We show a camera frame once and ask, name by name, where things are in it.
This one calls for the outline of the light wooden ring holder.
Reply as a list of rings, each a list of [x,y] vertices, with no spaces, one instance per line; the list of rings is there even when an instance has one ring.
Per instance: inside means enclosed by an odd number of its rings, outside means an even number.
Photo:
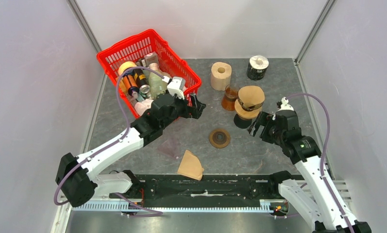
[[[242,108],[242,106],[240,105],[239,101],[236,100],[235,101],[235,111],[242,119],[254,119],[262,111],[262,107],[260,107],[256,110],[252,110],[252,111],[245,111]]]

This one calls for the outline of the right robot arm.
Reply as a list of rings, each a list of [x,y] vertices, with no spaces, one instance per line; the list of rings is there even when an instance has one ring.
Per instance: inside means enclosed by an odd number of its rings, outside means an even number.
[[[282,149],[311,192],[307,195],[288,171],[280,171],[269,176],[271,197],[283,197],[290,202],[314,233],[371,232],[369,224],[358,221],[344,202],[324,169],[315,140],[302,134],[295,111],[279,110],[275,115],[260,112],[248,131],[255,136],[259,129],[262,141]]]

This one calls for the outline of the brown paper coffee filter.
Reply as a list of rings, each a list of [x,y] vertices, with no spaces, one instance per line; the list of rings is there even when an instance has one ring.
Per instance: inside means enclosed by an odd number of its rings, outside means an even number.
[[[251,112],[260,109],[264,101],[265,93],[259,86],[244,86],[238,92],[238,102],[244,111]]]

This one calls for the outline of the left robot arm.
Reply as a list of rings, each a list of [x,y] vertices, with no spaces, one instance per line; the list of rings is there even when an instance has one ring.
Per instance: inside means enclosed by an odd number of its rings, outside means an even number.
[[[56,174],[58,186],[54,203],[61,205],[59,192],[63,193],[72,207],[79,207],[94,196],[113,193],[135,198],[140,186],[133,173],[102,174],[102,171],[123,156],[159,138],[163,130],[178,118],[200,118],[206,104],[200,102],[194,93],[190,93],[189,97],[189,100],[185,100],[171,94],[161,94],[151,103],[150,109],[116,137],[80,155],[65,154]]]

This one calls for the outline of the dark wooden ring holder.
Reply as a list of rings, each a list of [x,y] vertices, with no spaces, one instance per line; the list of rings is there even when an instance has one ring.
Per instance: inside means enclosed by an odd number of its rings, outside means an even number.
[[[231,136],[227,130],[217,128],[209,134],[209,142],[213,147],[222,149],[230,144]]]

